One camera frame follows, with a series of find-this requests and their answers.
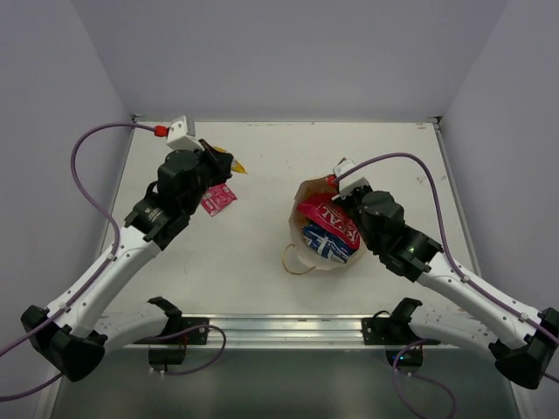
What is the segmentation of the small pink snack packet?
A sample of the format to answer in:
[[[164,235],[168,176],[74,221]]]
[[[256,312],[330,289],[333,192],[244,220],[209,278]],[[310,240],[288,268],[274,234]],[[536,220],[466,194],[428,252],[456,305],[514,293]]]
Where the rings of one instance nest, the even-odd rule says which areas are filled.
[[[203,196],[201,205],[210,216],[215,216],[236,200],[236,195],[223,183],[209,188]]]

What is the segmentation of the yellow snack packet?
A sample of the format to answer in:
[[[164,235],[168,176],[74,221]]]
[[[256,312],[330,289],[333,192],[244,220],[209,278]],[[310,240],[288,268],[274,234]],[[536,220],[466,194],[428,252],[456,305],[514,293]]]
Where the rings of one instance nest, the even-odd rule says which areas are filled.
[[[213,146],[213,148],[216,151],[218,151],[219,153],[228,154],[228,151],[221,148],[221,147]],[[248,174],[245,167],[235,157],[233,157],[232,161],[231,161],[231,171],[234,172],[234,173],[242,174],[242,175],[247,175]]]

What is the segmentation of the brown paper bag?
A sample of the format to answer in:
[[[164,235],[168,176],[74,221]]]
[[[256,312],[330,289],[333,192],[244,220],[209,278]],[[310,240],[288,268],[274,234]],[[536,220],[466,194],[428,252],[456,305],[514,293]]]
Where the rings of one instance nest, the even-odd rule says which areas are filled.
[[[334,203],[335,195],[328,176],[299,186],[288,219],[291,243],[281,258],[289,274],[346,268],[365,254],[366,245],[353,222]]]

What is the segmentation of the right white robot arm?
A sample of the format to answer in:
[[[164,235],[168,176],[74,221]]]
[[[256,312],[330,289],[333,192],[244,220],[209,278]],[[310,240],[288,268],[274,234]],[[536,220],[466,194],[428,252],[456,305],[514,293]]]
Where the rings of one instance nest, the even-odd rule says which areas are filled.
[[[361,186],[333,201],[388,271],[431,289],[471,317],[444,321],[404,299],[390,317],[394,340],[417,337],[479,350],[511,382],[539,387],[558,348],[556,309],[525,305],[461,267],[440,243],[405,223],[403,207],[388,192]]]

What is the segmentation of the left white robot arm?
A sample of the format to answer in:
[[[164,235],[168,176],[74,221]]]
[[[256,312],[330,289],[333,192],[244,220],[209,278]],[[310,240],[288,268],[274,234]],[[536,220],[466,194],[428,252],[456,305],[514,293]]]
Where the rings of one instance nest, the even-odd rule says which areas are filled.
[[[80,381],[115,349],[141,340],[169,343],[190,331],[182,312],[162,297],[132,313],[103,313],[124,286],[190,223],[209,188],[231,178],[233,157],[204,142],[169,153],[113,244],[64,294],[21,316],[31,344],[66,379]]]

